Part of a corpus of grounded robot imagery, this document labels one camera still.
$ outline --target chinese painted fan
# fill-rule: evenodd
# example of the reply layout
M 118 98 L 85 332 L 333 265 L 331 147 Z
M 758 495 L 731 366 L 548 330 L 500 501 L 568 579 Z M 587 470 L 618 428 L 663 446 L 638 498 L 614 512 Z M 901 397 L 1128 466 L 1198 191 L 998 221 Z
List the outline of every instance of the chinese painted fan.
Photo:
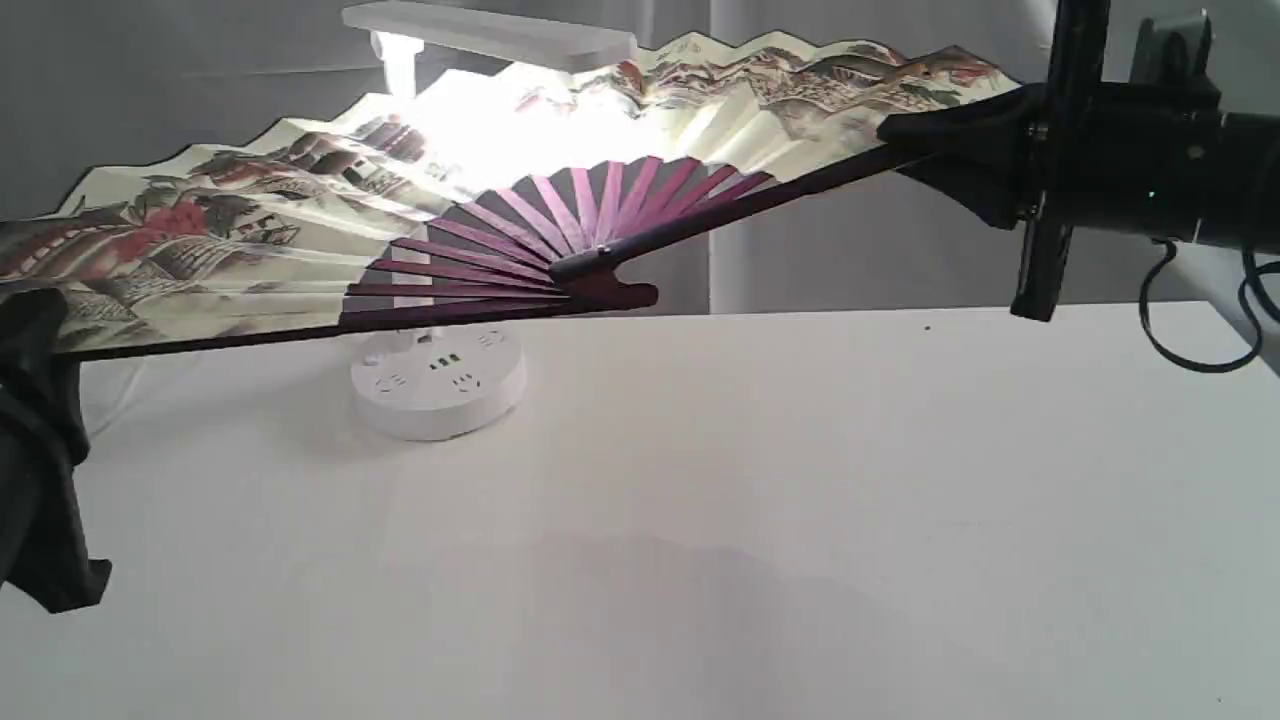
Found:
M 60 288 L 81 359 L 645 306 L 617 263 L 886 169 L 864 160 L 890 113 L 1014 87 L 955 47 L 782 33 L 449 72 L 411 102 L 96 168 L 58 214 L 0 224 L 0 292 Z

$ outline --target black mount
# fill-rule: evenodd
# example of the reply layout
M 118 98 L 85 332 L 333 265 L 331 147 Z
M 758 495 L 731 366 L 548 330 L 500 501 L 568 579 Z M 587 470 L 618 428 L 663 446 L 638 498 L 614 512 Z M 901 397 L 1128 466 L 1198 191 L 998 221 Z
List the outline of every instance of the black mount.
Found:
M 0 304 L 0 579 L 49 612 L 97 605 L 111 574 L 90 560 L 72 473 L 88 456 L 79 365 L 54 355 L 56 290 Z
M 1023 318 L 1052 318 L 1076 227 L 1280 251 L 1280 214 L 1263 211 L 1280 202 L 1280 118 L 1217 109 L 1208 15 L 1146 20 L 1129 82 L 1111 83 L 1108 14 L 1108 0 L 1060 0 L 1046 82 L 878 131 L 933 155 L 900 173 L 992 227 L 1025 223 Z

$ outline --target white tabletop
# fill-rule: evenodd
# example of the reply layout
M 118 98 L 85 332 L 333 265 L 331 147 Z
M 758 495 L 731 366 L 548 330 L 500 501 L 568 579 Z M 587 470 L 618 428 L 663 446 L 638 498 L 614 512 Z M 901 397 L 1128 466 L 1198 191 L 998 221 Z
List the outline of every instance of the white tabletop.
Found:
M 349 343 L 201 356 L 79 469 L 102 605 L 0 592 L 3 716 L 1280 715 L 1263 366 L 1132 306 L 515 329 L 524 404 L 435 446 Z

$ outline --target power strip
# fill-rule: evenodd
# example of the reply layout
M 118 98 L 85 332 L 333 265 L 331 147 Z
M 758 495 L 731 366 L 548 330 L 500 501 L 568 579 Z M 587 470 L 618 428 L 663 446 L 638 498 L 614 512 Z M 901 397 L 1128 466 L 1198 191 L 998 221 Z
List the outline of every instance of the power strip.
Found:
M 392 343 L 375 336 L 352 361 L 351 382 L 357 414 L 378 432 L 442 441 L 483 428 L 520 402 L 525 356 L 513 336 L 492 327 Z

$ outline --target gray curtain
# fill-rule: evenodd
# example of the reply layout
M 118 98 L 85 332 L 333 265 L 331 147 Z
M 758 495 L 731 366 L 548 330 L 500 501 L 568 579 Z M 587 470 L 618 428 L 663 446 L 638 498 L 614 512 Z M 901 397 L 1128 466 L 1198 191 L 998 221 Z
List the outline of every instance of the gray curtain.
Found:
M 0 8 L 0 217 L 49 211 L 84 168 L 146 164 L 189 142 L 243 143 L 282 115 L 329 118 L 383 79 L 367 37 L 342 26 L 356 0 L 9 0 Z M 654 46 L 690 29 L 740 42 L 786 29 L 812 42 L 872 37 L 908 54 L 959 44 L 1023 79 L 1043 76 L 1053 0 L 474 0 L 471 6 L 603 24 Z M 1112 74 L 1123 73 L 1138 19 L 1185 9 L 1171 0 L 1116 3 Z M 1222 0 L 1215 69 L 1228 104 L 1270 109 L 1266 55 L 1280 27 L 1267 3 Z M 485 58 L 429 49 L 421 82 L 447 67 L 484 72 Z M 1005 305 L 1020 238 L 901 177 L 796 202 L 634 263 L 657 282 L 657 313 Z M 1125 301 L 1153 263 L 1140 238 L 1080 233 L 1066 301 Z M 1165 297 L 1231 284 L 1234 259 L 1211 251 L 1171 277 Z

